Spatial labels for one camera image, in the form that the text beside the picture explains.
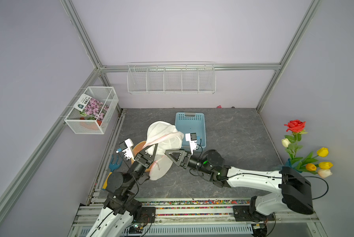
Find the white mesh laundry bag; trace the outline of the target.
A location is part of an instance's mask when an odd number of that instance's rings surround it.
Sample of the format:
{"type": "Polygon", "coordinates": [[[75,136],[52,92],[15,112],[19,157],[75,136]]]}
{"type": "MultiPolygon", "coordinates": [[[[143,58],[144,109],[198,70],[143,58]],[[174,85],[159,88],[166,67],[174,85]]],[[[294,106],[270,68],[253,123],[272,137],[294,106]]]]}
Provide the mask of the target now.
{"type": "Polygon", "coordinates": [[[176,129],[175,125],[164,121],[151,124],[147,130],[147,139],[144,148],[153,154],[154,145],[157,144],[156,155],[164,156],[166,150],[179,150],[182,147],[184,134],[176,129]]]}

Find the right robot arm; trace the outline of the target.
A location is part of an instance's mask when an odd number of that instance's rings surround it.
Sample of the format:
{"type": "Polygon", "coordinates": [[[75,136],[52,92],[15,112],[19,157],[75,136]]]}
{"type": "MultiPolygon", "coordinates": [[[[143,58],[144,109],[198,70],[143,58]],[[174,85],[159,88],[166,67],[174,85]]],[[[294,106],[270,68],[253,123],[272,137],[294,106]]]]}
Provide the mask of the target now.
{"type": "Polygon", "coordinates": [[[275,171],[244,170],[225,165],[224,158],[216,150],[206,151],[202,159],[184,149],[167,150],[165,155],[179,167],[208,175],[208,181],[218,187],[267,191],[264,196],[252,197],[249,214],[267,216],[288,209],[304,215],[314,212],[311,183],[291,167],[275,171]]]}

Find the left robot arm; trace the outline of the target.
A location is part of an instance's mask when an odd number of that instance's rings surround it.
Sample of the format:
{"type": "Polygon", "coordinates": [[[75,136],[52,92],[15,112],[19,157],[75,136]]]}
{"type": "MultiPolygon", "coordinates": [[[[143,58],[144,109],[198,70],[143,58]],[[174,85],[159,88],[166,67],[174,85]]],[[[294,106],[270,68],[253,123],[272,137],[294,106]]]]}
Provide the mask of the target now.
{"type": "Polygon", "coordinates": [[[101,212],[87,234],[88,237],[119,237],[134,222],[145,221],[147,227],[155,222],[155,208],[142,207],[131,192],[134,186],[140,189],[139,179],[155,158],[158,144],[142,149],[127,172],[114,172],[108,177],[108,196],[101,212]]]}

